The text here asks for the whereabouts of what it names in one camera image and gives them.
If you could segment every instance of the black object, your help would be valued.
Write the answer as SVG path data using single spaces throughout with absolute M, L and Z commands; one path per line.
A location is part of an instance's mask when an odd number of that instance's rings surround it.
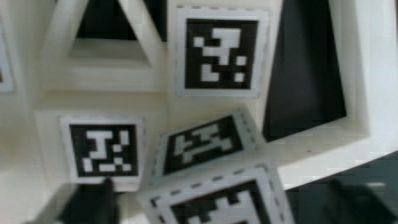
M 263 127 L 267 140 L 345 116 L 329 0 L 285 0 Z
M 221 65 L 219 57 L 203 56 L 205 47 L 221 47 L 221 38 L 214 38 L 216 29 L 235 29 L 240 31 L 240 45 L 230 50 L 230 63 Z M 253 61 L 258 37 L 258 21 L 189 19 L 187 21 L 187 56 L 185 56 L 185 88 L 187 89 L 251 89 L 253 82 Z M 196 47 L 196 38 L 203 38 L 205 46 Z M 239 65 L 239 57 L 246 57 L 247 62 Z M 219 80 L 201 80 L 203 65 L 212 66 L 212 72 L 219 73 Z M 244 80 L 235 81 L 235 74 L 244 74 Z
M 77 161 L 79 177 L 104 177 L 104 176 L 139 176 L 139 146 L 137 146 L 137 125 L 134 124 L 72 124 L 72 142 Z M 93 158 L 91 153 L 100 150 L 98 142 L 89 138 L 89 133 L 105 132 L 111 138 L 104 139 L 107 157 Z M 121 142 L 121 135 L 127 134 L 128 144 Z M 86 170 L 84 160 L 91 160 L 93 170 Z M 102 166 L 114 166 L 114 171 L 102 170 Z
M 168 1 L 146 0 L 155 26 L 166 41 Z M 137 40 L 118 0 L 91 0 L 79 29 L 79 38 Z
M 203 136 L 198 133 L 201 130 L 210 128 L 210 126 L 217 126 L 217 132 L 212 134 L 210 139 L 203 141 Z M 223 150 L 221 145 L 214 146 L 212 150 L 207 150 L 203 153 L 200 153 L 194 156 L 194 159 L 191 162 L 184 161 L 184 153 L 176 153 L 178 147 L 184 147 L 182 144 L 187 144 L 187 142 L 192 142 L 191 145 L 185 147 L 185 151 L 196 150 L 200 147 L 212 146 L 214 139 L 219 138 L 231 140 L 231 149 Z M 217 158 L 224 157 L 226 155 L 244 151 L 244 143 L 240 139 L 239 134 L 239 127 L 235 123 L 233 116 L 228 116 L 221 118 L 217 121 L 210 122 L 208 124 L 201 125 L 200 127 L 194 127 L 187 131 L 180 132 L 169 137 L 168 142 L 168 155 L 166 155 L 166 165 L 164 165 L 164 175 L 182 171 L 192 166 L 198 166 L 200 164 L 207 163 L 208 161 L 216 160 Z
M 338 180 L 329 183 L 326 213 L 335 224 L 393 224 L 398 221 L 367 185 L 345 186 Z
M 120 223 L 114 184 L 111 179 L 100 185 L 79 186 L 57 221 L 63 224 Z

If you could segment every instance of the white border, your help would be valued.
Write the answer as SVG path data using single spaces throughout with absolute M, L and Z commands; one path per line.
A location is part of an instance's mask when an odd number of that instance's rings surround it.
M 276 180 L 269 173 L 269 169 L 271 167 L 267 167 L 265 164 L 260 164 L 246 170 L 239 170 L 223 176 L 216 176 L 212 179 L 207 178 L 207 181 L 203 182 L 191 182 L 189 186 L 185 184 L 185 186 L 178 189 L 175 189 L 175 187 L 173 189 L 164 189 L 144 195 L 144 197 L 141 197 L 141 201 L 146 203 L 144 209 L 152 223 L 160 224 L 159 216 L 162 216 L 166 223 L 178 223 L 171 206 L 212 194 L 228 187 L 233 187 L 239 184 L 249 182 L 251 180 L 256 180 L 258 182 L 271 223 L 290 223 L 290 211 L 287 211 L 285 207 L 281 206 L 287 196 L 283 192 L 279 192 L 276 189 L 272 190 L 272 185 L 279 185 L 274 183 Z M 153 198 L 157 198 L 157 207 L 152 203 Z
M 118 0 L 127 14 L 128 24 L 139 40 L 128 42 L 132 47 L 143 48 L 144 57 L 111 58 L 73 57 L 75 34 L 86 14 L 89 0 L 47 0 L 52 7 L 43 7 L 47 31 L 43 47 L 40 49 L 40 78 L 45 91 L 166 91 L 166 46 L 155 28 L 148 7 L 143 0 Z M 98 41 L 88 42 L 88 50 L 96 48 Z M 105 40 L 120 47 L 118 40 Z
M 210 124 L 212 122 L 216 122 L 217 120 L 224 119 L 226 117 L 233 116 L 233 122 L 237 125 L 237 131 L 239 131 L 239 136 L 240 136 L 240 140 L 242 140 L 242 147 L 244 150 L 231 153 L 230 155 L 216 158 L 214 160 L 208 160 L 205 163 L 201 163 L 200 165 L 189 167 L 185 170 L 176 171 L 175 173 L 164 175 L 162 171 L 164 171 L 164 165 L 166 165 L 166 156 L 168 156 L 168 143 L 169 143 L 169 138 L 175 134 L 180 134 L 182 132 L 185 132 L 187 130 L 191 130 L 192 128 Z M 217 161 L 223 160 L 230 160 L 231 158 L 235 158 L 242 153 L 251 152 L 256 150 L 256 142 L 253 141 L 255 138 L 255 127 L 249 126 L 249 121 L 247 121 L 247 115 L 246 112 L 242 110 L 235 111 L 233 113 L 230 113 L 228 115 L 221 116 L 219 118 L 212 119 L 210 121 L 192 125 L 191 127 L 180 129 L 178 131 L 168 133 L 162 136 L 160 139 L 160 144 L 159 144 L 159 150 L 157 150 L 157 162 L 155 162 L 155 167 L 153 167 L 153 178 L 152 178 L 152 182 L 160 181 L 166 177 L 176 177 L 176 176 L 184 176 L 187 172 L 191 172 L 192 170 L 198 169 L 205 169 L 207 167 L 212 167 L 214 163 L 217 163 Z
M 185 48 L 187 48 L 187 20 L 189 19 L 228 19 L 228 20 L 256 20 L 258 37 L 256 37 L 256 52 L 253 65 L 253 82 L 247 90 L 212 90 L 212 89 L 185 89 Z M 210 7 L 178 7 L 178 38 L 176 38 L 176 58 L 178 58 L 178 96 L 230 96 L 230 97 L 258 97 L 260 82 L 263 76 L 265 62 L 265 45 L 269 36 L 269 12 L 265 10 L 246 10 Z
M 66 147 L 66 156 L 68 156 L 68 165 L 70 165 L 70 174 L 73 183 L 100 183 L 105 177 L 79 177 L 77 172 L 77 160 L 75 160 L 75 150 L 72 142 L 72 124 L 134 124 L 137 125 L 137 153 L 139 153 L 139 176 L 137 177 L 112 177 L 116 183 L 139 183 L 143 178 L 143 169 L 144 169 L 144 118 L 141 117 L 84 117 L 84 116 L 63 116 L 61 118 L 61 128 L 63 128 L 63 142 Z
M 8 43 L 4 38 L 4 28 L 0 24 L 0 71 L 2 71 L 2 79 L 0 82 L 0 92 L 15 91 L 15 84 L 11 78 L 11 64 L 9 64 L 9 56 L 8 56 Z

